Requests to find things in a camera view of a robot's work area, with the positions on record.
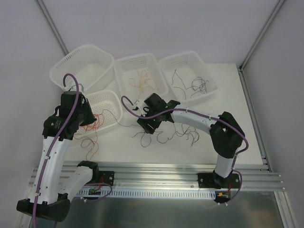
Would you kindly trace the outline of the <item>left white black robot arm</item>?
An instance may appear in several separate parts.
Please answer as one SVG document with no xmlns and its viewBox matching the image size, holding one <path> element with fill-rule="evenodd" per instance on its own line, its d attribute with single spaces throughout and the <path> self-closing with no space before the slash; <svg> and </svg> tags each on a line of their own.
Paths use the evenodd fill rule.
<svg viewBox="0 0 304 228">
<path fill-rule="evenodd" d="M 99 182 L 98 164 L 81 161 L 76 171 L 59 183 L 66 152 L 80 126 L 96 121 L 89 101 L 81 92 L 61 95 L 55 113 L 44 122 L 43 151 L 38 172 L 29 196 L 17 203 L 17 211 L 29 216 L 62 222 L 68 215 L 72 199 L 85 185 Z"/>
</svg>

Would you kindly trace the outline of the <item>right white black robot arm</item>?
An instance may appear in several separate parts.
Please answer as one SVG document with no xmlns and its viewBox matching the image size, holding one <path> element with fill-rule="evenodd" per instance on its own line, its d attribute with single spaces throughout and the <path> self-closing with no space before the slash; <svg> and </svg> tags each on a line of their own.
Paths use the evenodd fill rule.
<svg viewBox="0 0 304 228">
<path fill-rule="evenodd" d="M 165 102 L 156 93 L 144 100 L 143 113 L 137 123 L 146 133 L 153 134 L 162 122 L 186 124 L 207 133 L 218 154 L 217 163 L 211 177 L 204 178 L 208 187 L 226 188 L 230 182 L 236 156 L 242 152 L 241 145 L 249 144 L 245 133 L 229 112 L 218 116 L 189 109 L 178 101 Z"/>
</svg>

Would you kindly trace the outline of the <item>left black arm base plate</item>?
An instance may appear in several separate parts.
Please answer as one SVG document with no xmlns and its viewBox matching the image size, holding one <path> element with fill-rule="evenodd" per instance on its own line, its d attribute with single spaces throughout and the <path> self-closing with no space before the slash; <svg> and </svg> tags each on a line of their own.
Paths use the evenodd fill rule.
<svg viewBox="0 0 304 228">
<path fill-rule="evenodd" d="M 98 183 L 106 183 L 111 186 L 114 185 L 115 172 L 114 171 L 99 171 L 97 176 Z"/>
</svg>

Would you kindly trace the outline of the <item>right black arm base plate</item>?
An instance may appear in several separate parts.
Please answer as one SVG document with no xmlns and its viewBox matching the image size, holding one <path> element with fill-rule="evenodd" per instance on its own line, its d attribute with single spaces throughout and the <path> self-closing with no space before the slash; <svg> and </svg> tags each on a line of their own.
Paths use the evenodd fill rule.
<svg viewBox="0 0 304 228">
<path fill-rule="evenodd" d="M 240 187 L 240 177 L 236 173 L 230 173 L 228 177 L 222 178 L 213 172 L 198 173 L 199 188 L 214 189 L 238 189 Z"/>
</svg>

